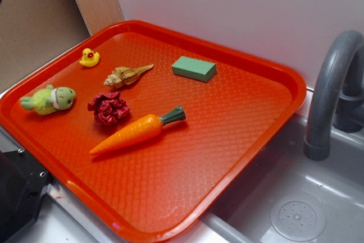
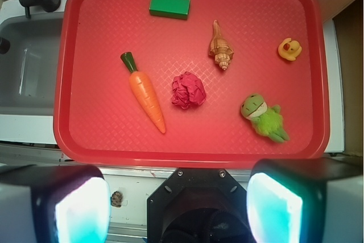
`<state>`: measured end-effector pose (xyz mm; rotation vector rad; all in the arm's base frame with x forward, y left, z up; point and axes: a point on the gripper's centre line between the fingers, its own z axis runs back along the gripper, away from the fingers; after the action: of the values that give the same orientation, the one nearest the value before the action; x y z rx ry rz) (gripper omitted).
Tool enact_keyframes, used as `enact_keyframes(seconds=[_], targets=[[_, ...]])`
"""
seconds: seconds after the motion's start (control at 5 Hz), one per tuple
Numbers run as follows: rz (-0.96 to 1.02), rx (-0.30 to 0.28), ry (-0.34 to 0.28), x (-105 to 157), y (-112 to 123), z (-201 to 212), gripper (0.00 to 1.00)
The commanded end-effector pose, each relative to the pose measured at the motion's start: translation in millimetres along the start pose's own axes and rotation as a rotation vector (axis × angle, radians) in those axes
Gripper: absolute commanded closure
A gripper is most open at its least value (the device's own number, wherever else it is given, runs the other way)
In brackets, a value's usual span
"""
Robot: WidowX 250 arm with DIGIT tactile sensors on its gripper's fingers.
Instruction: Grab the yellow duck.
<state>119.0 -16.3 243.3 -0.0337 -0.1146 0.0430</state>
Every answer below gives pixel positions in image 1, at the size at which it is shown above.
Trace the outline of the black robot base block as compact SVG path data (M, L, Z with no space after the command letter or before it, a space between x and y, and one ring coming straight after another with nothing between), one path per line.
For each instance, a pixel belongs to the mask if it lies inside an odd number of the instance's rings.
M1 152L1 242L37 222L49 181L48 170L28 151Z

